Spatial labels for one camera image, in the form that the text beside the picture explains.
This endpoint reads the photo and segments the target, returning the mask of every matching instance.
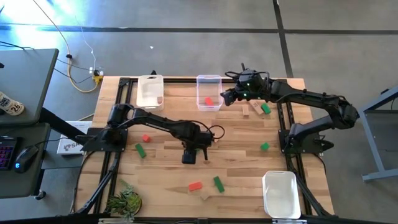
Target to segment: potted plant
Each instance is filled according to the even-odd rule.
[[[142,207],[141,197],[134,192],[134,187],[126,181],[120,179],[124,190],[116,196],[111,196],[106,207],[111,213],[118,213],[122,217],[132,220]]]

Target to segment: red block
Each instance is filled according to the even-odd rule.
[[[201,189],[201,182],[195,182],[193,184],[190,184],[188,186],[189,191],[193,191],[193,190],[199,190]]]
[[[206,103],[207,106],[213,106],[214,105],[213,104],[213,100],[211,100],[210,97],[206,97],[205,98],[205,103]]]
[[[144,140],[144,142],[150,142],[150,137],[145,134],[142,136],[142,140]]]

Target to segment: white plastic bin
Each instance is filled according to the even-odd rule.
[[[137,106],[146,111],[160,111],[164,107],[162,75],[142,75],[138,78]]]
[[[197,76],[197,106],[200,111],[218,111],[223,104],[221,77],[219,75]],[[206,103],[209,98],[212,105]]]
[[[268,171],[262,177],[264,210],[272,218],[301,216],[296,176],[289,171]]]

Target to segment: keyboard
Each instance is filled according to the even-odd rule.
[[[0,170],[10,170],[14,164],[17,138],[0,136]]]

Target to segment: wooden tabletop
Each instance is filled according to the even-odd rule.
[[[93,127],[103,128],[115,102],[120,77],[104,77],[93,118]],[[288,78],[294,88],[304,89],[304,80]],[[119,166],[118,179],[134,186],[142,197],[140,217],[219,217],[219,218],[269,218],[264,212],[262,199],[262,176],[269,170],[286,170],[284,156],[280,153],[277,131],[279,127],[276,104],[268,103],[271,114],[258,115],[249,105],[249,118],[244,118],[242,105],[237,101],[231,106],[223,105],[217,112],[201,112],[196,106],[195,83],[165,83],[164,109],[155,114],[169,119],[195,119],[208,126],[219,124],[225,136],[208,149],[208,161],[200,152],[195,165],[181,163],[181,142],[169,133],[143,125],[129,128],[129,137]],[[223,89],[233,84],[223,84]],[[137,86],[133,87],[131,103],[136,103]],[[310,108],[293,103],[297,123],[312,120]],[[214,129],[215,135],[221,133]],[[152,138],[142,141],[142,135]],[[261,151],[260,145],[268,142],[270,148]],[[139,157],[135,144],[140,143],[147,156]],[[76,208],[89,199],[98,186],[103,152],[94,153],[86,162],[80,177]],[[303,154],[307,185],[324,208],[333,213],[328,184],[322,163],[311,154]],[[213,178],[219,176],[225,191],[219,193]],[[202,182],[203,188],[188,191],[192,182]],[[121,190],[118,181],[116,193]],[[210,197],[203,200],[201,191]],[[101,211],[105,208],[108,187],[104,190]]]

